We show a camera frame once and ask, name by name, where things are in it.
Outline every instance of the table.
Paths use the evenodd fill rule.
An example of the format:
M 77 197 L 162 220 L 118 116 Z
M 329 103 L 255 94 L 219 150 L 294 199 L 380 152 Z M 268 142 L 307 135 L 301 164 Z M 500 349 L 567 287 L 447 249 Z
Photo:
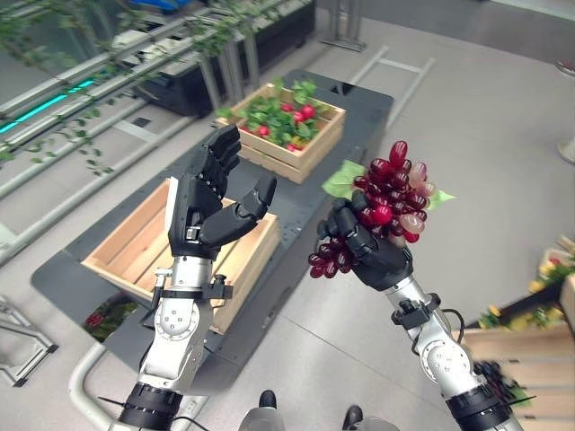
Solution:
M 316 98 L 347 111 L 341 141 L 316 166 L 304 184 L 278 177 L 270 211 L 279 216 L 281 242 L 261 273 L 242 310 L 224 336 L 209 331 L 206 347 L 210 352 L 196 374 L 192 394 L 211 395 L 231 385 L 241 372 L 283 303 L 307 271 L 306 256 L 316 241 L 315 227 L 325 217 L 332 202 L 321 185 L 341 161 L 370 160 L 379 147 L 385 123 L 394 102 L 391 96 L 346 84 L 331 78 L 294 70 L 284 76 L 286 86 L 294 80 L 313 79 Z M 81 265 L 100 244 L 158 185 L 169 176 L 180 176 L 190 162 L 187 152 L 153 179 L 127 197 L 96 224 L 56 253 L 32 275 L 32 285 L 77 324 L 119 289 Z M 238 199 L 252 187 L 264 169 L 247 161 L 235 168 L 226 196 Z M 148 303 L 134 298 L 138 307 L 113 332 L 104 346 L 123 362 L 138 370 L 141 356 L 154 333 L 138 324 Z

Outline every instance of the black shoe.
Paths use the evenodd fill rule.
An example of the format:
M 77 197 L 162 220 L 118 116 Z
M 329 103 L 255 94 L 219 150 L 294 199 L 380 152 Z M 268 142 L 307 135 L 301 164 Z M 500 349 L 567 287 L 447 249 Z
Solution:
M 355 424 L 363 420 L 363 411 L 360 406 L 351 406 L 343 419 L 343 428 L 345 429 L 356 429 Z
M 278 408 L 278 402 L 276 401 L 276 394 L 269 389 L 262 392 L 260 395 L 260 407 L 273 407 Z

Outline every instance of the empty wooden crate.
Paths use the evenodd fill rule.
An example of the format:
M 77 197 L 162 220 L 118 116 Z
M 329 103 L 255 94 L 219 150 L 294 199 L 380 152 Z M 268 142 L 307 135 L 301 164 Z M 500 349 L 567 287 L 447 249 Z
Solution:
M 82 263 L 114 285 L 151 300 L 155 270 L 173 264 L 164 230 L 167 196 L 165 181 Z M 223 200 L 224 205 L 232 202 Z M 278 244 L 279 221 L 268 213 L 250 233 L 222 247 L 213 270 L 227 276 L 226 283 L 234 285 L 234 297 L 214 310 L 212 330 L 226 332 Z

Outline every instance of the silver robotic arm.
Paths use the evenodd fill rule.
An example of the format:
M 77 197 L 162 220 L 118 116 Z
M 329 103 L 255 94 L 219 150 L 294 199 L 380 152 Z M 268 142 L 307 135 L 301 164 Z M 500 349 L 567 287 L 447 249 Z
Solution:
M 154 341 L 110 431 L 169 430 L 198 371 L 213 319 L 210 300 L 232 296 L 225 276 L 215 275 L 211 282 L 212 262 L 222 245 L 256 226 L 276 188 L 276 179 L 264 176 L 239 202 L 222 208 L 239 149 L 237 128 L 220 128 L 197 147 L 181 178 L 171 179 L 165 225 L 174 263 L 156 271 Z
M 392 321 L 404 327 L 424 373 L 438 384 L 463 431 L 522 431 L 509 406 L 473 371 L 469 353 L 453 339 L 439 297 L 424 293 L 413 278 L 409 249 L 397 248 L 358 223 L 354 213 L 365 207 L 361 191 L 352 200 L 336 199 L 327 220 L 318 225 L 320 238 L 345 238 L 356 261 L 353 271 L 392 304 Z

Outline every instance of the wooden crate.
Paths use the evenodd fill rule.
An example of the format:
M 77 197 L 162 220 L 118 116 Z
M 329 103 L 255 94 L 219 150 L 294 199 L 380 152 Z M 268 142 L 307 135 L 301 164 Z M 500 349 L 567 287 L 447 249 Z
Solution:
M 270 97 L 275 91 L 274 88 L 273 84 L 263 85 L 259 90 L 235 105 L 232 110 L 237 112 L 247 108 L 256 97 Z M 292 102 L 292 92 L 284 89 L 280 99 Z M 317 120 L 317 128 L 320 131 L 303 150 L 291 152 L 282 146 L 240 130 L 242 141 L 240 155 L 282 177 L 287 177 L 293 182 L 301 184 L 312 169 L 335 147 L 343 133 L 346 111 L 329 103 L 322 101 L 321 103 L 329 106 L 330 110 L 323 113 Z M 243 124 L 243 120 L 238 118 L 230 119 L 230 121 Z M 221 125 L 228 124 L 228 120 L 222 118 L 217 119 L 217 122 Z
M 155 270 L 173 264 L 164 230 L 167 196 L 168 181 L 165 181 L 82 262 L 83 265 L 114 285 L 151 300 Z M 232 202 L 223 200 L 224 205 Z M 278 244 L 279 221 L 268 213 L 250 233 L 222 247 L 213 270 L 214 274 L 227 276 L 226 283 L 234 285 L 234 297 L 214 310 L 212 330 L 220 334 L 226 332 Z

